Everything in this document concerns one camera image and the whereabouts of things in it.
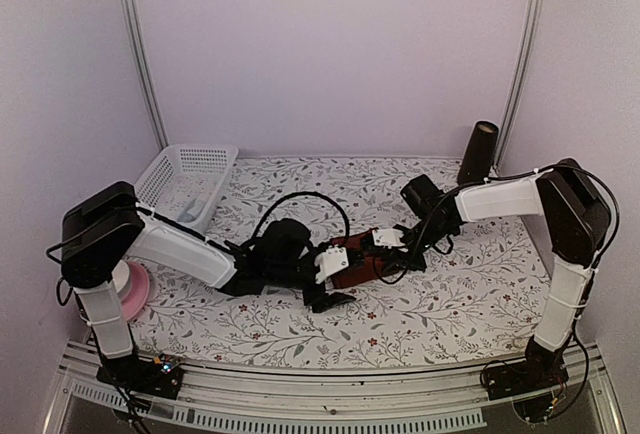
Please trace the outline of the front aluminium rail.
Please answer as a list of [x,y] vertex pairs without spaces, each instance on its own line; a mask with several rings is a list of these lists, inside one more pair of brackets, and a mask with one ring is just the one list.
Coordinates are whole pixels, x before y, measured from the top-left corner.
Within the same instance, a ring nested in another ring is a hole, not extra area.
[[122,394],[97,378],[92,342],[69,342],[45,412],[46,433],[631,433],[594,343],[564,354],[564,384],[492,398],[491,369],[513,356],[461,364],[294,369],[183,360],[173,399],[139,394],[132,420]]

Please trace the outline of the aluminium frame post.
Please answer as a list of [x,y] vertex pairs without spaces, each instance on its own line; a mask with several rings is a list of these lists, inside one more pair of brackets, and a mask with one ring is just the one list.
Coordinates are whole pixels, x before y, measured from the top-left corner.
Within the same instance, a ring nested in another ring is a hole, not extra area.
[[158,145],[158,150],[161,151],[169,144],[168,135],[160,113],[151,70],[145,52],[137,3],[136,0],[121,0],[121,5],[143,102],[156,144]]
[[494,154],[494,168],[498,170],[502,165],[514,131],[519,104],[524,91],[527,71],[533,52],[536,32],[539,25],[544,0],[527,0],[523,30],[516,58],[510,89],[507,96],[505,110],[501,122],[500,135]]

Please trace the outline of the black cylinder cup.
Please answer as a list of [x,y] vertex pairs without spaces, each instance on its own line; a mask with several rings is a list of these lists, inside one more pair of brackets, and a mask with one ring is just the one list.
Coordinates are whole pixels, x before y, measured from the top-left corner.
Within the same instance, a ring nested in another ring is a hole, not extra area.
[[459,185],[482,181],[491,169],[499,128],[489,121],[478,121],[471,133],[457,175]]

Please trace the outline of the dark red towel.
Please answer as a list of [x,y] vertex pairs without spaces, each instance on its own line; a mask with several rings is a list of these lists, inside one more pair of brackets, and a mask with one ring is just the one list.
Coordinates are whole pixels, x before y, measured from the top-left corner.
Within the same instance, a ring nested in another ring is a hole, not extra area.
[[387,277],[400,271],[398,254],[391,246],[378,243],[382,231],[370,229],[351,235],[347,240],[335,237],[330,240],[332,247],[345,247],[349,266],[331,276],[336,289],[351,288],[379,276]]

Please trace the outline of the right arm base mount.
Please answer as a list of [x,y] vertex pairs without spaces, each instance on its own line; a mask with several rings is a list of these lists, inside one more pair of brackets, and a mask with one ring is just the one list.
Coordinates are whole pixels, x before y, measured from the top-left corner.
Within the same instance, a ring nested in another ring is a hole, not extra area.
[[489,363],[480,373],[480,383],[490,400],[561,386],[569,379],[563,354],[563,348],[549,351],[531,339],[522,361]]

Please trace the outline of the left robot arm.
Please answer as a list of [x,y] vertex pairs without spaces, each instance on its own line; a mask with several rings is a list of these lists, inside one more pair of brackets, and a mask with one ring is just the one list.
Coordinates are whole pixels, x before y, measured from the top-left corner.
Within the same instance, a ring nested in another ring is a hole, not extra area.
[[126,257],[165,265],[233,297],[267,286],[297,289],[314,313],[355,299],[326,290],[327,279],[350,266],[347,248],[314,245],[301,222],[261,219],[243,243],[218,243],[143,205],[124,181],[68,211],[60,242],[45,254],[79,299],[111,373],[128,388],[141,387],[149,369],[137,356],[114,286],[113,273]]

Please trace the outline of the white bowl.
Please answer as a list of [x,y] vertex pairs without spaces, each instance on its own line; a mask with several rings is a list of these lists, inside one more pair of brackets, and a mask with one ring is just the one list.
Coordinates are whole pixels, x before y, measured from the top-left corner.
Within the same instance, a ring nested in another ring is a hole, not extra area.
[[131,290],[132,274],[129,264],[120,260],[112,271],[113,285],[120,300],[125,299]]

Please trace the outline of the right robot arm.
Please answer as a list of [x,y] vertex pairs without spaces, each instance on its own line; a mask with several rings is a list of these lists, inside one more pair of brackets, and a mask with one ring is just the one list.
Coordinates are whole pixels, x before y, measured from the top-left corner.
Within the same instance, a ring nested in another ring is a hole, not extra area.
[[539,349],[517,369],[537,390],[588,299],[615,225],[571,159],[552,168],[457,188],[449,160],[395,159],[387,190],[404,219],[411,314],[436,362]]

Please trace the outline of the right aluminium frame post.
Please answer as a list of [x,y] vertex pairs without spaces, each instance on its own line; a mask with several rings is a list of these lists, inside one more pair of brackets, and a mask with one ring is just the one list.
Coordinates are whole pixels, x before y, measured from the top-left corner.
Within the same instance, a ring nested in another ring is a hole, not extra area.
[[536,32],[539,25],[544,0],[527,0],[523,30],[516,58],[510,89],[507,96],[505,110],[501,122],[500,135],[494,154],[494,168],[498,170],[502,165],[514,131],[519,104],[524,91],[527,71],[533,52]]

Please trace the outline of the floral tablecloth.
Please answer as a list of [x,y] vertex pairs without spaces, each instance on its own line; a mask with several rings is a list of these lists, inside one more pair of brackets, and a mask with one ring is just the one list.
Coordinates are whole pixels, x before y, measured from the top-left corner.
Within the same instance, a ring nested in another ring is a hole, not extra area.
[[[408,158],[257,158],[236,162],[209,225],[217,241],[245,241],[259,219],[291,217],[314,242],[344,230],[413,226],[387,169]],[[399,283],[351,289],[356,301],[316,314],[297,291],[266,288],[233,298],[152,261],[146,306],[133,319],[138,346],[151,353],[253,366],[373,369],[462,363],[429,360],[411,314],[411,273]]]

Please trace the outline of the blue orange patterned towel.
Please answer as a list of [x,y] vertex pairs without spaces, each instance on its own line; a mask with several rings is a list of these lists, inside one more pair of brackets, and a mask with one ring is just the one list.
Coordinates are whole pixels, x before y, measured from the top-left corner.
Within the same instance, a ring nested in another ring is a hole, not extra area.
[[208,201],[205,198],[198,197],[191,199],[179,215],[178,221],[181,223],[194,223],[198,222],[201,218],[207,218],[209,212],[207,204]]

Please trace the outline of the left aluminium frame post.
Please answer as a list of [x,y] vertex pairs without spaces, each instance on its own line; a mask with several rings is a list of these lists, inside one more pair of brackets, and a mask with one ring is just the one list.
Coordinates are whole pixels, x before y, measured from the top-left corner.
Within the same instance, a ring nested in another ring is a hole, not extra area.
[[121,5],[143,102],[156,144],[158,145],[158,150],[161,151],[169,144],[168,135],[160,113],[151,70],[145,52],[137,3],[136,0],[121,0]]

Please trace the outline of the pink plate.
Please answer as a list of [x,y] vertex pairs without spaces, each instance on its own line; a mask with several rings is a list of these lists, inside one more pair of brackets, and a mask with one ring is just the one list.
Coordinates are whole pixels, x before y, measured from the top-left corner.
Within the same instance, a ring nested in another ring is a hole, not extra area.
[[122,312],[126,321],[133,320],[145,306],[150,293],[150,279],[147,270],[139,263],[126,261],[132,274],[129,295],[120,300]]

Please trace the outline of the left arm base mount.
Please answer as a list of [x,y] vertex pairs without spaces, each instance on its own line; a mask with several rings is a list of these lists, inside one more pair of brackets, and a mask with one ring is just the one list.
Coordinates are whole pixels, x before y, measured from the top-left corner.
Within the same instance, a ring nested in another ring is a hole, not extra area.
[[165,362],[156,363],[140,358],[133,353],[120,358],[109,359],[99,356],[100,367],[97,380],[120,388],[125,392],[135,392],[176,400],[182,387],[184,370]]

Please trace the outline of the white plastic basket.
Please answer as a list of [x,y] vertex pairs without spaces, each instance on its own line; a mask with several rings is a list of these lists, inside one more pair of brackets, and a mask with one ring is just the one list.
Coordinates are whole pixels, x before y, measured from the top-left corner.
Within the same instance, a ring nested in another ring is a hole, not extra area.
[[[164,148],[134,184],[145,206],[200,234],[207,231],[225,193],[239,154],[232,145],[174,144]],[[193,198],[208,201],[208,217],[181,223],[178,217]]]

